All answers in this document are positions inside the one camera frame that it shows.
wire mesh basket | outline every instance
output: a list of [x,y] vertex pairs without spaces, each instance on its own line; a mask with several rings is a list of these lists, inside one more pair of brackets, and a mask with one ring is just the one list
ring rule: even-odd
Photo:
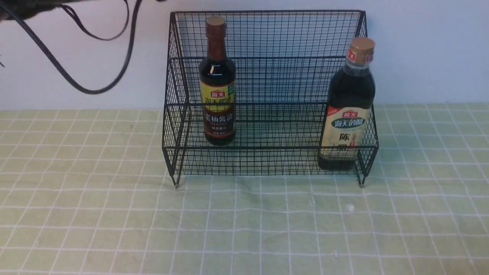
[[[199,63],[207,55],[205,19],[226,19],[226,52],[236,64],[236,137],[226,146],[204,137]],[[350,41],[367,36],[357,10],[172,12],[162,150],[178,187],[182,174],[353,174],[360,186],[378,150],[372,108],[355,165],[317,165],[333,74]]]

brown bottle cap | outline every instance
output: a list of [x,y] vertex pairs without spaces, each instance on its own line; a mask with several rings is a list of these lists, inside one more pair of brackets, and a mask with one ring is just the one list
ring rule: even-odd
[[226,36],[226,20],[219,16],[211,16],[205,20],[205,36],[222,39]]
[[350,44],[346,58],[359,64],[370,63],[374,58],[374,48],[375,42],[372,39],[355,37]]

electrical cord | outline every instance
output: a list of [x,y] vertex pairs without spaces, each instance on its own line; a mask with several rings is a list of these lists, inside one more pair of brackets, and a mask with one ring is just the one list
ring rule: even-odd
[[132,16],[132,21],[131,21],[131,34],[129,37],[129,46],[127,49],[127,54],[126,54],[126,60],[124,61],[124,65],[122,66],[121,71],[119,72],[118,76],[106,87],[98,89],[98,90],[89,90],[84,87],[82,87],[80,84],[78,84],[69,74],[66,72],[66,70],[61,66],[61,64],[58,62],[58,60],[53,56],[51,51],[46,47],[46,45],[39,39],[39,37],[34,33],[34,31],[27,25],[27,23],[24,22],[22,18],[20,18],[12,9],[10,9],[9,6],[7,6],[4,2],[0,0],[0,8],[3,9],[11,18],[13,18],[23,29],[24,31],[31,37],[32,40],[37,44],[37,46],[43,51],[43,53],[46,55],[46,57],[51,61],[51,63],[55,66],[55,68],[58,70],[58,72],[77,90],[79,90],[82,93],[86,94],[101,94],[104,92],[107,92],[108,90],[112,89],[119,81],[122,79],[122,76],[127,70],[127,67],[129,65],[129,61],[131,60],[131,55],[133,53],[133,46],[134,46],[134,37],[136,33],[136,21],[137,21],[137,14],[139,12],[139,8],[141,7],[141,2],[142,0],[136,0],[136,3],[134,5],[134,10],[133,10],[133,16]]
[[62,8],[75,21],[75,23],[78,25],[80,30],[82,30],[88,36],[93,37],[93,38],[98,39],[98,40],[102,40],[102,41],[111,41],[111,40],[119,38],[124,33],[124,31],[126,31],[127,25],[129,24],[129,14],[130,14],[129,13],[129,4],[127,3],[127,0],[123,0],[123,1],[126,4],[126,10],[127,10],[126,23],[124,24],[124,27],[122,28],[121,32],[119,32],[116,36],[114,36],[112,38],[101,38],[101,37],[98,37],[98,36],[92,34],[91,32],[89,32],[85,28],[82,21],[80,20],[80,17],[78,17],[78,14],[76,14],[75,10],[72,7],[64,5],[64,4],[61,4],[59,7]]

tiled countertop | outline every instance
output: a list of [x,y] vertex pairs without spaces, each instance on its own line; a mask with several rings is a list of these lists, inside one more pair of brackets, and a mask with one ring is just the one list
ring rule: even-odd
[[354,177],[186,176],[158,110],[0,112],[0,275],[489,274],[489,105],[376,106]]

vinegar bottle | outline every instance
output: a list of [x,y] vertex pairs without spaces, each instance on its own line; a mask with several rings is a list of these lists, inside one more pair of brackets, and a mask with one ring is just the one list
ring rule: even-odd
[[236,135],[234,128],[236,67],[226,56],[226,22],[212,16],[205,21],[207,57],[199,65],[200,91],[202,95],[204,135],[216,146],[227,145]]
[[321,133],[317,163],[326,170],[352,170],[375,97],[375,82],[369,65],[375,42],[366,37],[352,40],[346,62],[331,78],[328,108]]

